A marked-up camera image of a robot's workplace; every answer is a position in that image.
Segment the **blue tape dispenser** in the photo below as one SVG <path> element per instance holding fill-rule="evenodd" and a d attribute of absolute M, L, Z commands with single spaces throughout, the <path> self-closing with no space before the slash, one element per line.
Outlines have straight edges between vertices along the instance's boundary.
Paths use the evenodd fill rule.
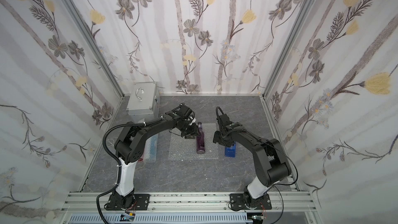
<path fill-rule="evenodd" d="M 236 156 L 236 143 L 235 142 L 230 147 L 225 147 L 224 155 L 226 157 L 235 158 L 235 156 Z"/>

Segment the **purple glass bottle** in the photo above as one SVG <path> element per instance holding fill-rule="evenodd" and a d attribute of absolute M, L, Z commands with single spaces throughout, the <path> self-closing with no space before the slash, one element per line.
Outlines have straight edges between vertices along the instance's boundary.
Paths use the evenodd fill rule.
<path fill-rule="evenodd" d="M 201 122 L 198 123 L 198 129 L 199 129 L 199 136 L 197 136 L 196 138 L 197 154 L 203 155 L 205 153 L 205 140 L 204 140 L 203 126 Z"/>

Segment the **bubble wrap sheet stack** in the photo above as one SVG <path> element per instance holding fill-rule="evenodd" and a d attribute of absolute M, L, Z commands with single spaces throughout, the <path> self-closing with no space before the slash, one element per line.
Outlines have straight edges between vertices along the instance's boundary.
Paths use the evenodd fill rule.
<path fill-rule="evenodd" d="M 215 123 L 204 123 L 205 153 L 197 153 L 196 139 L 184 139 L 179 135 L 171 135 L 168 159 L 171 161 L 188 160 L 217 160 L 219 158 L 218 145 L 213 143 Z"/>

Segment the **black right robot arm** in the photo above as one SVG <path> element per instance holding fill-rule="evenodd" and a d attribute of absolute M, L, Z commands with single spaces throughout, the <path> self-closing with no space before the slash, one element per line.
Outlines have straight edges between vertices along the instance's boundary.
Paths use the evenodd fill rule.
<path fill-rule="evenodd" d="M 239 143 L 251 152 L 256 177 L 246 186 L 245 191 L 252 200 L 263 197 L 274 184 L 292 173 L 288 157 L 283 153 L 278 140 L 263 139 L 246 130 L 240 123 L 220 124 L 214 135 L 214 143 L 225 147 Z"/>

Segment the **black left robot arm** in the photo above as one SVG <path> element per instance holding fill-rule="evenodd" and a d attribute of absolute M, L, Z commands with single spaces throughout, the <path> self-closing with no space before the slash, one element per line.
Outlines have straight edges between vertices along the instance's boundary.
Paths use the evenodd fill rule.
<path fill-rule="evenodd" d="M 122 131 L 114 142 L 115 151 L 111 152 L 107 146 L 107 138 L 117 129 Z M 195 138 L 200 135 L 199 127 L 195 123 L 195 112 L 183 103 L 158 119 L 141 123 L 128 122 L 110 128 L 102 138 L 102 145 L 107 154 L 118 163 L 118 172 L 113 188 L 101 195 L 112 193 L 125 198 L 132 194 L 135 167 L 144 153 L 147 140 L 163 131 L 172 129 L 178 129 L 182 137 L 192 136 Z"/>

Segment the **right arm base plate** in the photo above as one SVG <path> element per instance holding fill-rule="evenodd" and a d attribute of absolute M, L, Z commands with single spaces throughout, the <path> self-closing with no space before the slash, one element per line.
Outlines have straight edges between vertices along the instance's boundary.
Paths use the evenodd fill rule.
<path fill-rule="evenodd" d="M 230 194 L 229 208 L 233 211 L 241 210 L 271 210 L 272 204 L 268 194 L 257 199 L 251 198 L 249 193 Z"/>

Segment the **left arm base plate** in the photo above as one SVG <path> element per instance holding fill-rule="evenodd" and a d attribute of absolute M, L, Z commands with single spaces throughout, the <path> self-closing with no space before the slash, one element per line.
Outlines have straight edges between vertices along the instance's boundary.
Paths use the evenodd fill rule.
<path fill-rule="evenodd" d="M 129 194 L 121 196 L 114 193 L 109 197 L 104 208 L 107 211 L 136 210 L 146 211 L 150 201 L 150 194 Z"/>

